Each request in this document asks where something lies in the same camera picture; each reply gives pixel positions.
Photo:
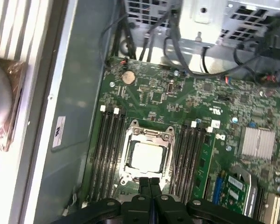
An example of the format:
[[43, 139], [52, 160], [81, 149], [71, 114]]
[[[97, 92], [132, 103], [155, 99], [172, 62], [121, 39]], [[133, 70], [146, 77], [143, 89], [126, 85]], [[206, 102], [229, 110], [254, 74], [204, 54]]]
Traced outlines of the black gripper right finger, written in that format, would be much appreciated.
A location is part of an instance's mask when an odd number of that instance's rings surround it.
[[260, 224], [258, 220], [231, 211], [207, 200], [195, 198], [187, 204], [163, 194], [159, 178], [150, 179], [150, 188], [160, 224]]

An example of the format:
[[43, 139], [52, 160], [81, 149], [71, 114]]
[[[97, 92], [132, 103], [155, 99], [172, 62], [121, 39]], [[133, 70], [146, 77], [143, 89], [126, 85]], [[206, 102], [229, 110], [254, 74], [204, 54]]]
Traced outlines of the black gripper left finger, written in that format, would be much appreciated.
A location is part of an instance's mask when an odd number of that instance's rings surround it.
[[109, 221], [114, 221], [121, 224], [148, 224], [151, 211], [149, 187], [149, 178], [141, 177], [139, 194], [132, 196], [131, 199], [121, 203], [114, 198], [105, 198], [53, 221], [53, 223], [106, 224]]

